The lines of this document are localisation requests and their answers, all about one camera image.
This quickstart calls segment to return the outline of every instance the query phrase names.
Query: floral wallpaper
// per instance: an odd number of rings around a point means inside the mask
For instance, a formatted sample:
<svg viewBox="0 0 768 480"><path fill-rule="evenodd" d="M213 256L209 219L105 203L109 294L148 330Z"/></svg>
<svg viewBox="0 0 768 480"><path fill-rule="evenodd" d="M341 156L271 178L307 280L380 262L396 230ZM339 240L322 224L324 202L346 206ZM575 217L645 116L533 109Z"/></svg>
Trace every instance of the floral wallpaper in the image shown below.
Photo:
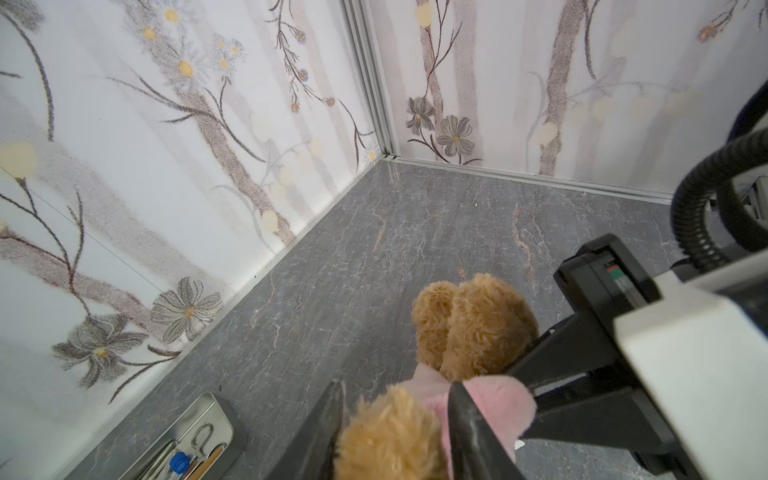
<svg viewBox="0 0 768 480"><path fill-rule="evenodd" d="M379 149L333 0L0 15L0 477L60 478Z"/></svg>
<svg viewBox="0 0 768 480"><path fill-rule="evenodd" d="M368 8L404 157L669 194L768 76L762 1Z"/></svg>

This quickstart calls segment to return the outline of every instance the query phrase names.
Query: black cable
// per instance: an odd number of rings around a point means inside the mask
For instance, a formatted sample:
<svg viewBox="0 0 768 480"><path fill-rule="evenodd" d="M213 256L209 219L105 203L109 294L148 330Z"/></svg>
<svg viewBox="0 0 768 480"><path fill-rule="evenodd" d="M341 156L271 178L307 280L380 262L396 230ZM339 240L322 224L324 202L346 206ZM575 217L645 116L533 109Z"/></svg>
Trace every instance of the black cable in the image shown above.
<svg viewBox="0 0 768 480"><path fill-rule="evenodd" d="M768 128L739 137L702 160L672 198L672 231L693 265L706 273L729 262L704 221L705 205L725 181L768 162Z"/></svg>
<svg viewBox="0 0 768 480"><path fill-rule="evenodd" d="M757 122L768 112L768 81L750 98L741 109L728 134L728 141L748 134ZM733 179L728 179L717 188L717 209L720 219L733 239L750 252L757 252L768 247L768 230L753 219L741 204L733 186Z"/></svg>

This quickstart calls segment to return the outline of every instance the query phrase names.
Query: marble surface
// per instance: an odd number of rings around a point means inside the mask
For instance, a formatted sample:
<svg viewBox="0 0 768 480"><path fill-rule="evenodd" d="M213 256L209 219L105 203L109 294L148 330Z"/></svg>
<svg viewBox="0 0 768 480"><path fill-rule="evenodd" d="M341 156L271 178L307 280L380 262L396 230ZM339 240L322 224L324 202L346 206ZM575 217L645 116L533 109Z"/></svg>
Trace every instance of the marble surface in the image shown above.
<svg viewBox="0 0 768 480"><path fill-rule="evenodd" d="M224 476L263 478L334 376L371 398L415 368L411 303L425 285L489 272L541 329L571 310L552 272L617 234L651 273L677 258L668 207L383 161L69 475L117 478L195 398L225 398L248 429ZM526 442L529 480L650 477L626 452Z"/></svg>

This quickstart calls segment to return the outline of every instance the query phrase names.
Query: metal tray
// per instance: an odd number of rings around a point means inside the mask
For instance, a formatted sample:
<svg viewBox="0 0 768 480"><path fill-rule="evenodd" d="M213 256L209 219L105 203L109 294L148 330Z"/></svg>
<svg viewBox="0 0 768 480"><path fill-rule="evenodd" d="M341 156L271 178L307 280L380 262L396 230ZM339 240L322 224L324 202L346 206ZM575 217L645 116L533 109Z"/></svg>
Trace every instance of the metal tray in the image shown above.
<svg viewBox="0 0 768 480"><path fill-rule="evenodd" d="M207 392L198 397L176 422L168 427L168 430L160 435L160 438L155 440L152 446L121 475L119 480L138 480L155 457L172 440L181 439L177 448L187 454L191 453L194 429L204 423L210 423L214 426L204 452L210 453L208 450L221 442L226 443L227 447L203 475L203 480L221 478L245 449L248 435L240 421L235 418L230 407L221 398Z"/></svg>

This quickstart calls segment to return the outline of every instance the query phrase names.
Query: plush toy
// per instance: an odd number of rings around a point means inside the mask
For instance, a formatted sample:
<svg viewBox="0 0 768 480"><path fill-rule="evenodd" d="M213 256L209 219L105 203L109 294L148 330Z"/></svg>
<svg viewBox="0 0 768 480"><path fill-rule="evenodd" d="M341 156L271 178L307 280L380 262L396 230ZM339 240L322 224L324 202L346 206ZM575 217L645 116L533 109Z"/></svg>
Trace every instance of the plush toy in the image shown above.
<svg viewBox="0 0 768 480"><path fill-rule="evenodd" d="M517 290L488 274L427 286L413 304L419 364L413 377L373 403L361 401L336 442L337 480L452 477L451 382L463 382L510 458L536 405L518 380L498 375L538 337Z"/></svg>

